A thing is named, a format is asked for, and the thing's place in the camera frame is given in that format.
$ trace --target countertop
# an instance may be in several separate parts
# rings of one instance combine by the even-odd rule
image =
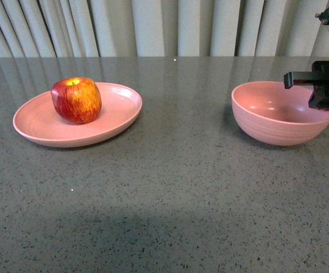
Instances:
[[[271,146],[231,109],[314,60],[0,59],[0,272],[329,272],[329,127]],[[18,108],[73,76],[136,90],[137,120],[87,147],[19,135]]]

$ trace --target plastic bowl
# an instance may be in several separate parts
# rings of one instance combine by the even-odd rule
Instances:
[[[297,145],[329,124],[329,111],[309,108],[311,95],[300,86],[285,89],[283,82],[248,82],[232,91],[232,111],[249,136],[277,146]]]

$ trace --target red apple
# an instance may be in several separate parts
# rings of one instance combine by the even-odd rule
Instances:
[[[76,124],[95,120],[101,111],[101,95],[90,78],[65,78],[56,82],[51,96],[57,113]]]

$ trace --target vertical blind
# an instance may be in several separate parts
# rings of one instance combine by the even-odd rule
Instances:
[[[0,57],[320,56],[329,0],[0,0]]]

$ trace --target plate rim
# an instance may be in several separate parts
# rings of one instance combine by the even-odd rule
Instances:
[[[90,136],[87,136],[87,137],[84,137],[84,138],[71,138],[71,139],[53,139],[53,138],[39,138],[39,137],[36,137],[36,136],[32,136],[32,135],[29,135],[29,134],[26,134],[24,133],[22,130],[19,129],[19,127],[17,126],[16,124],[16,119],[17,119],[17,116],[18,114],[27,106],[29,105],[32,101],[34,100],[38,100],[39,97],[42,97],[42,96],[47,96],[48,93],[50,93],[51,91],[46,91],[46,92],[43,92],[42,94],[39,94],[33,98],[31,98],[30,100],[26,101],[21,107],[18,108],[18,110],[15,112],[14,116],[13,116],[13,126],[14,126],[14,129],[20,134],[22,135],[23,137],[25,137],[26,139],[32,141],[32,142],[35,142],[35,143],[38,143],[38,144],[42,144],[42,145],[45,145],[45,146],[50,146],[50,147],[81,147],[81,146],[87,146],[87,145],[91,145],[91,144],[95,144],[95,143],[98,143],[98,142],[102,142],[102,141],[105,141],[105,140],[108,140],[112,137],[114,137],[115,135],[121,133],[123,130],[125,130],[126,128],[128,128],[134,121],[135,119],[138,117],[140,111],[141,111],[141,108],[143,106],[143,99],[142,97],[140,96],[140,94],[135,91],[134,89],[128,87],[128,86],[125,86],[125,85],[122,85],[122,84],[115,84],[115,83],[112,83],[112,82],[95,82],[96,84],[98,85],[111,85],[111,86],[116,86],[116,87],[120,87],[120,88],[125,88],[127,90],[129,90],[132,94],[134,94],[135,96],[137,96],[137,98],[139,99],[139,105],[138,105],[138,108],[136,109],[136,112],[135,114],[131,115],[127,120],[125,120],[124,122],[121,122],[120,124],[118,124],[117,126],[115,126],[113,129],[109,130],[109,131],[105,131],[103,133],[98,133],[98,134],[94,134],[94,135],[90,135]],[[98,141],[95,141],[95,142],[90,142],[89,144],[79,144],[79,145],[68,145],[68,146],[61,146],[61,144],[65,144],[65,143],[72,143],[72,142],[83,142],[83,141],[89,141],[90,139],[95,139],[95,138],[98,138],[100,137],[101,135],[105,135],[105,134],[109,134],[117,129],[120,129],[120,131],[108,138],[105,138],[105,139],[101,139],[101,140],[98,140]]]

